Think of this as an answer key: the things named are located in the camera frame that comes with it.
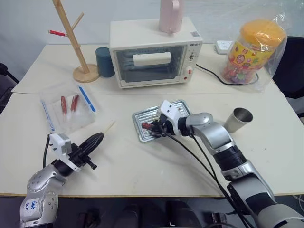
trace wooden mug tree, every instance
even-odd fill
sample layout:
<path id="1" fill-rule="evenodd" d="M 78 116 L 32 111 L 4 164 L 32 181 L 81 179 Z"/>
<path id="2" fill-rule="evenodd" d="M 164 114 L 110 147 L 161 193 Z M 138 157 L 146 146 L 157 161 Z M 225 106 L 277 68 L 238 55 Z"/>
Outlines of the wooden mug tree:
<path id="1" fill-rule="evenodd" d="M 63 6 L 61 4 L 60 0 L 52 0 L 54 3 L 54 6 L 57 10 L 57 13 L 60 17 L 60 20 L 63 24 L 63 27 L 66 30 L 66 34 L 60 33 L 60 32 L 55 32 L 55 31 L 49 31 L 52 34 L 60 35 L 60 36 L 65 36 L 68 37 L 75 52 L 76 55 L 79 59 L 79 62 L 81 66 L 77 67 L 73 71 L 73 77 L 76 81 L 82 82 L 82 83 L 87 83 L 87 82 L 93 82 L 98 78 L 98 72 L 97 72 L 97 66 L 95 64 L 87 64 L 85 61 L 84 56 L 82 55 L 82 52 L 80 50 L 80 44 L 78 44 L 76 37 L 74 35 L 74 28 L 76 25 L 79 23 L 81 18 L 83 17 L 84 13 L 81 13 L 75 23 L 71 26 L 70 22 L 67 19 L 67 15 L 65 13 L 65 10 L 63 9 Z"/>

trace clear plastic box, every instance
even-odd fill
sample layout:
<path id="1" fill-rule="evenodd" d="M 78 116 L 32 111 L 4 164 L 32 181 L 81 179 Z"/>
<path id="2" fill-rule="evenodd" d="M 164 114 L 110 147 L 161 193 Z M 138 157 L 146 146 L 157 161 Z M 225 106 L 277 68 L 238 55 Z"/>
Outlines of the clear plastic box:
<path id="1" fill-rule="evenodd" d="M 48 87 L 39 96 L 51 133 L 71 133 L 94 122 L 94 106 L 74 81 Z"/>

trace metal cup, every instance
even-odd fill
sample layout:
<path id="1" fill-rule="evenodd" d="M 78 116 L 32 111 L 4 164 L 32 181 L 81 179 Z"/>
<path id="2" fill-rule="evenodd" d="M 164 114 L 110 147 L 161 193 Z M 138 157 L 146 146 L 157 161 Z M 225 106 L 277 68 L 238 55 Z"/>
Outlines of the metal cup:
<path id="1" fill-rule="evenodd" d="M 234 133 L 253 120 L 253 115 L 245 108 L 236 108 L 227 119 L 224 127 L 229 133 Z"/>

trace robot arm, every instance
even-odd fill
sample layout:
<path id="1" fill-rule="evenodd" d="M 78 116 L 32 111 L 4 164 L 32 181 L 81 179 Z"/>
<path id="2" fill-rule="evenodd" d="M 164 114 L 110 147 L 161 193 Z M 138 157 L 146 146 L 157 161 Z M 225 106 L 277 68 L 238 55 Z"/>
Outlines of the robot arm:
<path id="1" fill-rule="evenodd" d="M 103 140 L 104 134 L 97 133 L 79 147 L 71 144 L 64 134 L 51 134 L 50 146 L 60 160 L 36 172 L 27 185 L 27 196 L 20 206 L 20 227 L 50 228 L 57 217 L 58 194 L 67 177 L 80 167 L 94 165 L 88 156 Z"/>
<path id="2" fill-rule="evenodd" d="M 304 218 L 290 207 L 278 204 L 254 165 L 236 146 L 230 134 L 208 113 L 180 116 L 168 101 L 160 106 L 160 122 L 175 135 L 198 136 L 230 181 L 228 190 L 242 213 L 250 214 L 259 228 L 300 228 Z"/>

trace baking tray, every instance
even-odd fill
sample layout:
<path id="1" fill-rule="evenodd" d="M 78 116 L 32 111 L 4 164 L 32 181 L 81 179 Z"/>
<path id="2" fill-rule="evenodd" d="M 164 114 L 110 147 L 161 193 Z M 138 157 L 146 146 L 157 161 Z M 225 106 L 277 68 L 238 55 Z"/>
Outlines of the baking tray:
<path id="1" fill-rule="evenodd" d="M 178 100 L 178 101 L 172 102 L 172 104 L 175 107 L 177 107 L 177 109 L 179 110 L 180 114 L 183 117 L 187 117 L 191 114 L 191 112 L 187 106 L 187 103 L 184 100 Z M 159 106 L 151 107 L 146 110 L 136 112 L 132 115 L 133 122 L 134 122 L 134 125 L 136 128 L 139 140 L 141 142 L 145 143 L 145 142 L 156 139 L 156 137 L 154 137 L 152 135 L 152 132 L 150 130 L 142 128 L 142 123 L 150 124 L 154 120 L 158 120 L 160 117 L 160 114 L 158 113 L 158 108 L 159 108 Z"/>

